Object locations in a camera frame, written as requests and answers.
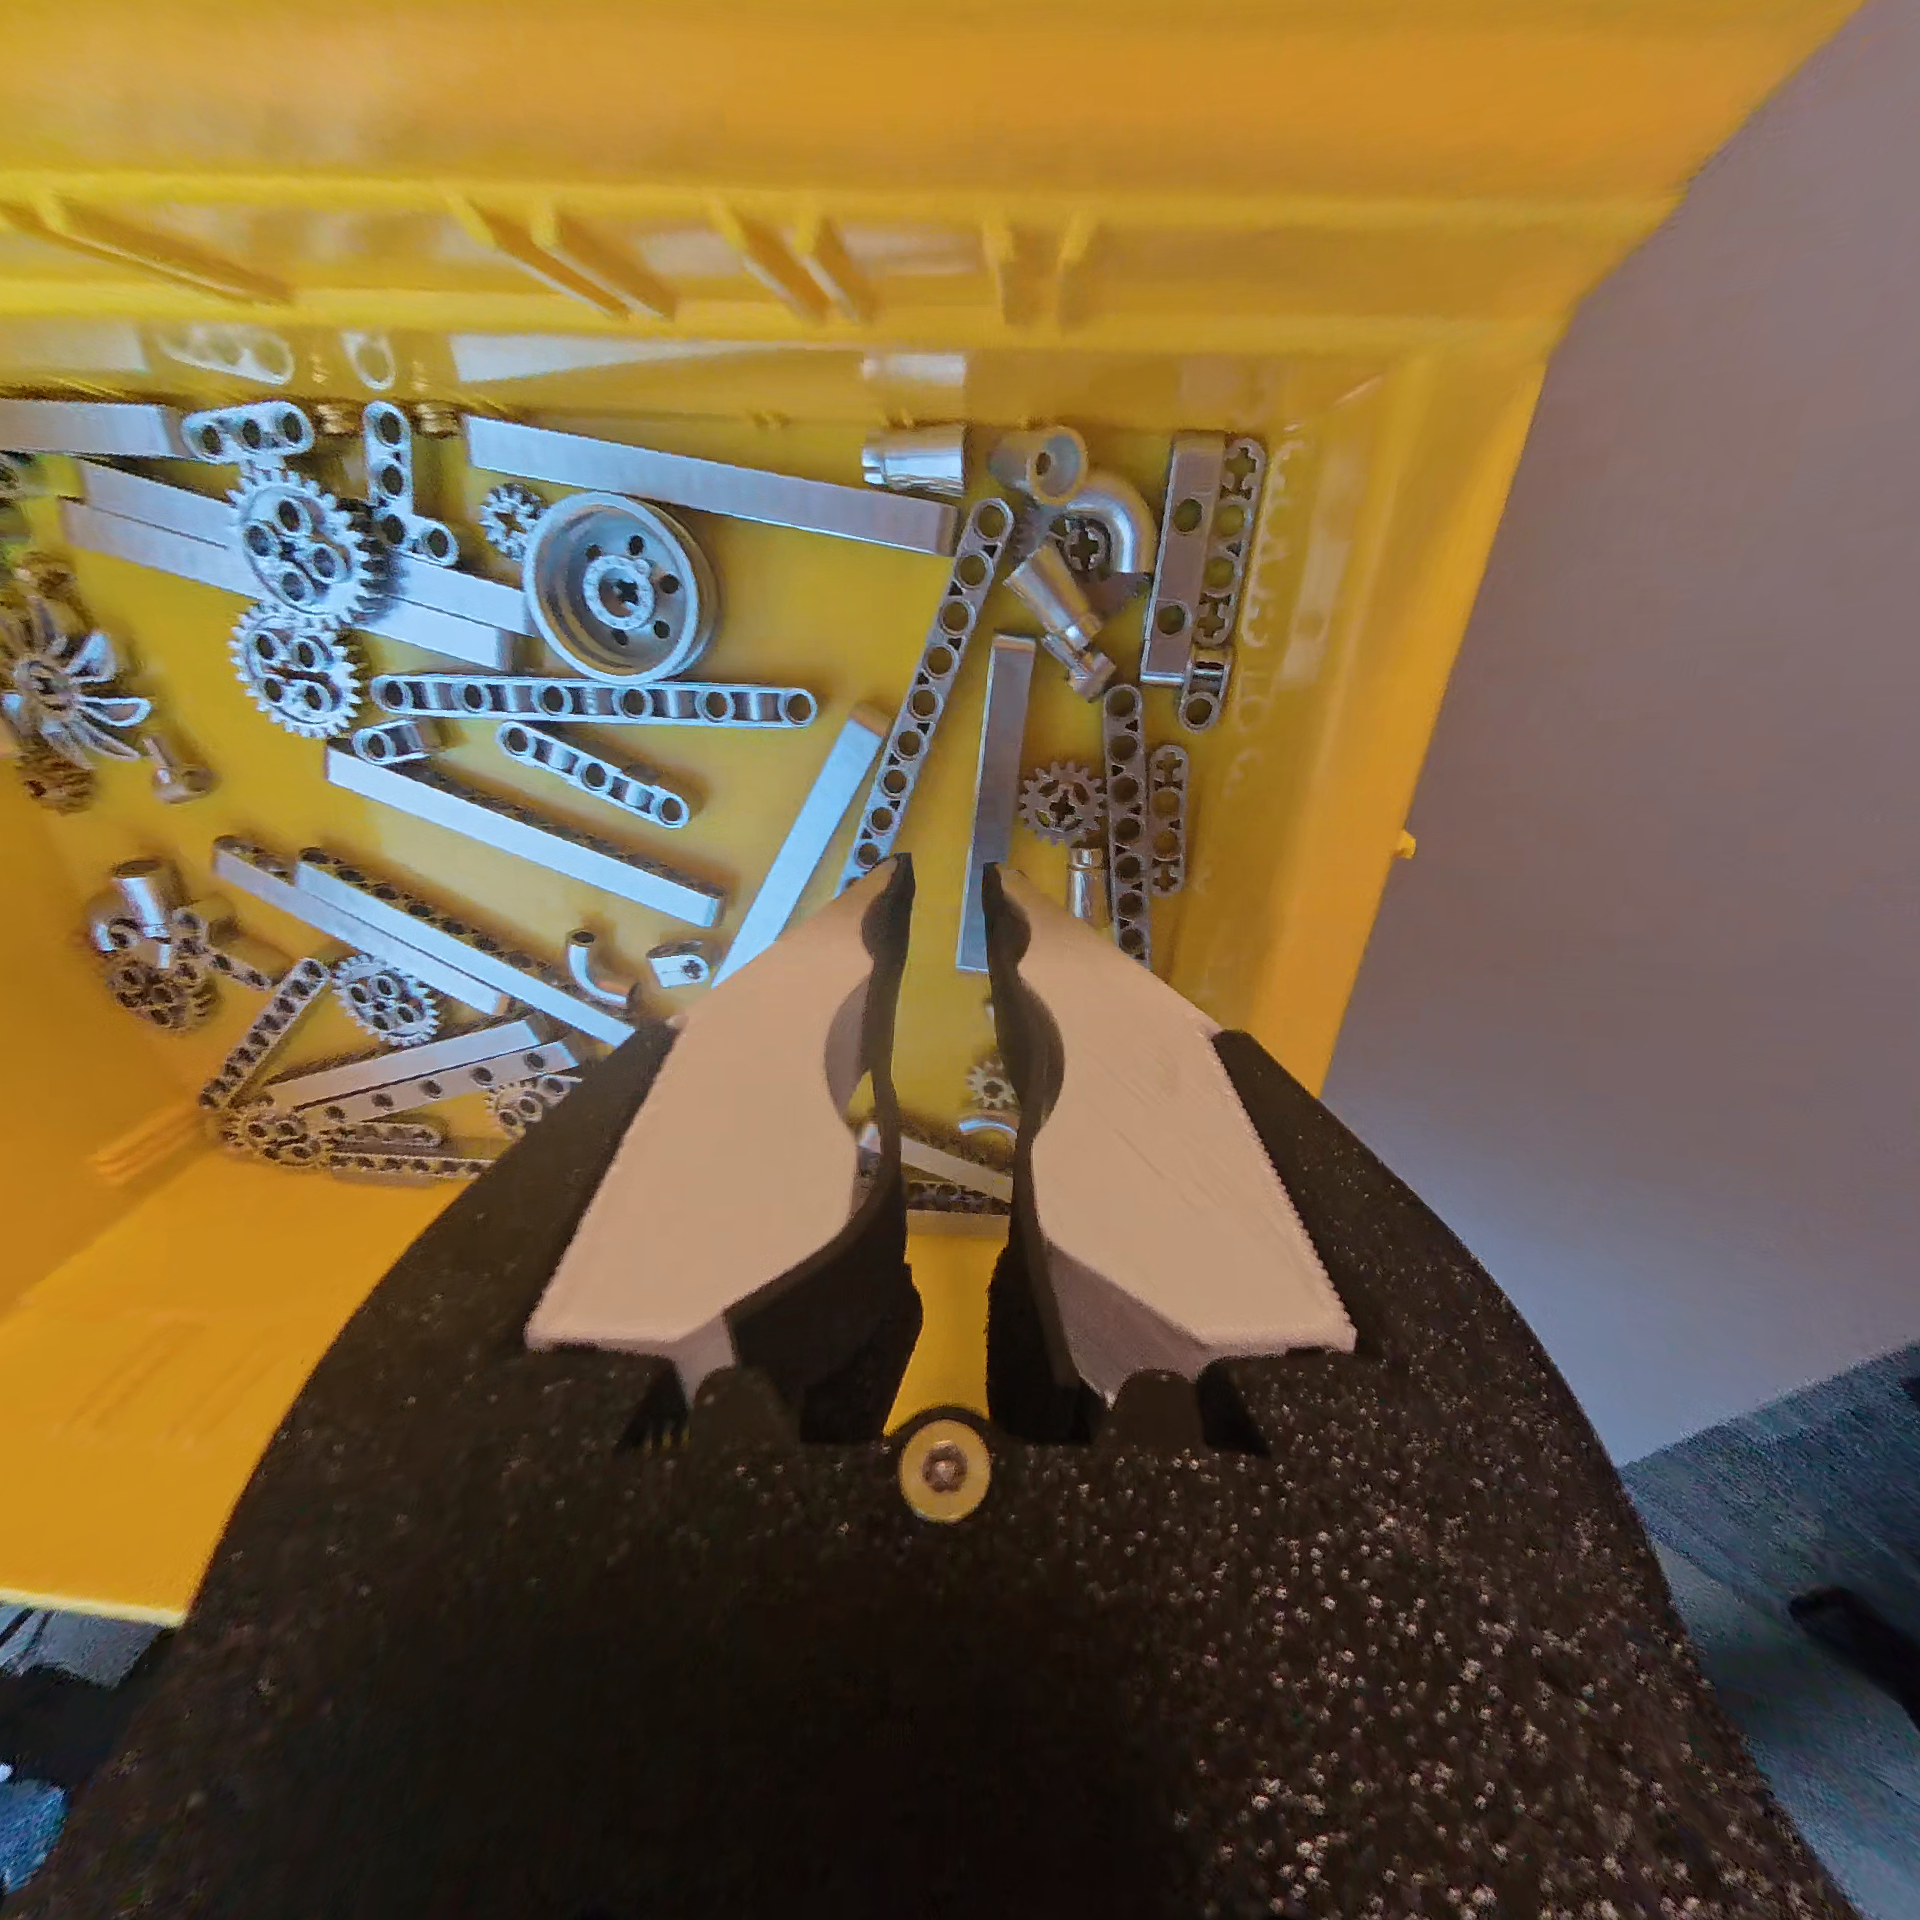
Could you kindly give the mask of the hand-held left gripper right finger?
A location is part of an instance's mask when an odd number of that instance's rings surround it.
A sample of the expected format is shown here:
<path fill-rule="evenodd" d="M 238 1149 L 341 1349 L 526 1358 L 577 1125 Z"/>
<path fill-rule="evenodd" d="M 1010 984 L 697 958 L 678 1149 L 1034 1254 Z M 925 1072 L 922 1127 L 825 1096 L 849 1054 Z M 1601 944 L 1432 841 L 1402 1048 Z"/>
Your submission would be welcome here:
<path fill-rule="evenodd" d="M 1262 1048 L 1008 866 L 981 881 L 1014 1080 L 1014 1194 L 988 1399 L 1014 1436 L 1093 1436 L 1140 1375 L 1349 1358 L 1358 1329 L 1233 1057 Z"/>

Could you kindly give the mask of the heap of grey building pieces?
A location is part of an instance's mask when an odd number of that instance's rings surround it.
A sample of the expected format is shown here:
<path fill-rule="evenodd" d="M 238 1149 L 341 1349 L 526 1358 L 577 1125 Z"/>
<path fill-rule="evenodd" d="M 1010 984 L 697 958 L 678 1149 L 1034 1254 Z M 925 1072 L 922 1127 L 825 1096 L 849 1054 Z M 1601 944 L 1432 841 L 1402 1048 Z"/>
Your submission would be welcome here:
<path fill-rule="evenodd" d="M 909 838 L 996 592 L 1110 720 L 1102 616 L 1140 668 L 1222 639 L 1258 439 L 1173 445 L 1165 512 L 1066 425 L 877 433 L 865 482 L 464 415 L 250 394 L 4 392 L 4 596 L 105 631 L 152 698 L 142 760 L 83 772 L 4 717 L 4 1202 L 67 1252 L 203 1141 L 433 1182 L 488 1168 L 443 1108 L 523 1136 L 650 1023 Z M 723 613 L 682 679 L 573 673 L 537 633 L 537 519 L 605 490 L 682 520 Z"/>

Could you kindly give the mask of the grey wheel rim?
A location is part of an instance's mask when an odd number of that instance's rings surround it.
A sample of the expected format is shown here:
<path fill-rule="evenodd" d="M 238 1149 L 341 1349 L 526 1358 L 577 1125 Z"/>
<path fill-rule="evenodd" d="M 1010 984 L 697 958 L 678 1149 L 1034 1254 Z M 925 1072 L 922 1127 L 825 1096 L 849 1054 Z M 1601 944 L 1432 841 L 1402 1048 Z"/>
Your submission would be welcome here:
<path fill-rule="evenodd" d="M 546 648 L 573 673 L 645 685 L 707 658 L 723 593 L 707 552 L 670 514 L 582 490 L 534 522 L 522 586 Z"/>

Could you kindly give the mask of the yellow storage bin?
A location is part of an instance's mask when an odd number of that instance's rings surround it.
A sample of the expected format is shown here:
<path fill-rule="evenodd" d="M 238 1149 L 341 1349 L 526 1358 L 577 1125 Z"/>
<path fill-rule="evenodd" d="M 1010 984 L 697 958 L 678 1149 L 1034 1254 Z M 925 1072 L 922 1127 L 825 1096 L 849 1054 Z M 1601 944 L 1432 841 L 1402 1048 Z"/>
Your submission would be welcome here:
<path fill-rule="evenodd" d="M 4 5 L 4 392 L 609 425 L 859 487 L 1260 440 L 1157 969 L 1318 1088 L 1547 361 L 1854 5 Z M 4 1202 L 4 1605 L 173 1623 L 456 1184 Z"/>

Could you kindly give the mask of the grey fan piece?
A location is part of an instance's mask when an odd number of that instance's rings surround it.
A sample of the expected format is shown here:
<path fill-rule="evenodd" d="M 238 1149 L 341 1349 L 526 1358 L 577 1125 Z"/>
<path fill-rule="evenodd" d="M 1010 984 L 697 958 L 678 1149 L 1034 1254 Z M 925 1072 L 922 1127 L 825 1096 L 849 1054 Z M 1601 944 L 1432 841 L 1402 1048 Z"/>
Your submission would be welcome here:
<path fill-rule="evenodd" d="M 142 760 L 154 702 L 124 690 L 113 638 L 68 604 L 12 592 L 2 613 L 4 717 L 24 740 L 83 772 Z"/>

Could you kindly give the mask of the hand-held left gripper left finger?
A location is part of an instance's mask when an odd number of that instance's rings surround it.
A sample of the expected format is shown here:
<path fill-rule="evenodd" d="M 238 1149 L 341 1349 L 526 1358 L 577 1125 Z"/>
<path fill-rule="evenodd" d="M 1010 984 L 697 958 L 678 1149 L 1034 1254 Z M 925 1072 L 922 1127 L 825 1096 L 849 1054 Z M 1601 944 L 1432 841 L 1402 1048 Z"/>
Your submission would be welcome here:
<path fill-rule="evenodd" d="M 662 1055 L 523 1329 L 648 1364 L 618 1444 L 690 1438 L 709 1383 L 763 1397 L 779 1438 L 883 1439 L 922 1329 L 893 1079 L 914 900 L 886 855 Z"/>

